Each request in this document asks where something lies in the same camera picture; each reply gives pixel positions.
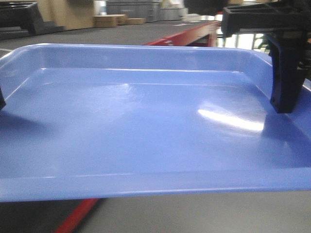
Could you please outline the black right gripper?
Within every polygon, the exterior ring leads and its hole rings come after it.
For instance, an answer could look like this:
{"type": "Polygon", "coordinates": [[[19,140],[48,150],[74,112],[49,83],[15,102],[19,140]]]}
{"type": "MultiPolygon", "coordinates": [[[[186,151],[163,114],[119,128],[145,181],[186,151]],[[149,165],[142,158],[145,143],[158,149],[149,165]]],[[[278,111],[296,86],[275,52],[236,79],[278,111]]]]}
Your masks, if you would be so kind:
{"type": "Polygon", "coordinates": [[[225,37],[269,33],[266,38],[273,65],[270,103],[277,113],[291,113],[307,74],[298,66],[307,43],[304,32],[311,30],[311,3],[274,1],[225,7],[221,30],[225,37]]]}

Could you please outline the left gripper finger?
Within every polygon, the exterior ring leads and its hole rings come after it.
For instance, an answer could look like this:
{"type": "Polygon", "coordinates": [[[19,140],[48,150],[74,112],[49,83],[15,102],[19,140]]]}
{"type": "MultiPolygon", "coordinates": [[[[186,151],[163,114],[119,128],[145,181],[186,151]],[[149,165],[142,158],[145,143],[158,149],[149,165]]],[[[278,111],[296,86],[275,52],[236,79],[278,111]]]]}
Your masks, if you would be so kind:
{"type": "Polygon", "coordinates": [[[0,88],[0,110],[2,110],[6,106],[6,102],[2,93],[2,89],[0,88]]]}

